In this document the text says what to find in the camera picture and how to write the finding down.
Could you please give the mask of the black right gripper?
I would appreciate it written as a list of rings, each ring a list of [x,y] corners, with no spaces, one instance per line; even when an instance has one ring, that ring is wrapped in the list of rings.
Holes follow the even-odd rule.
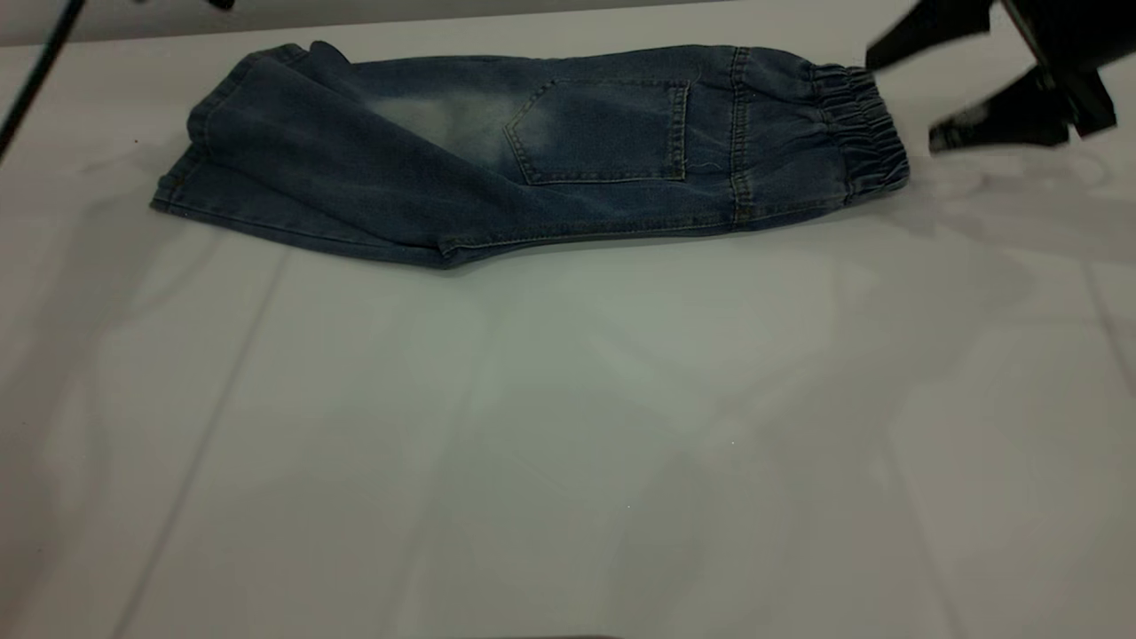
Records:
[[[883,70],[917,53],[989,32],[991,1],[918,1],[864,49],[864,68]],[[1116,106],[1100,69],[1131,56],[1131,1],[1006,1],[1006,15],[1035,66],[982,103],[950,114],[928,132],[930,153],[986,146],[1055,148],[1071,130],[1116,127]]]

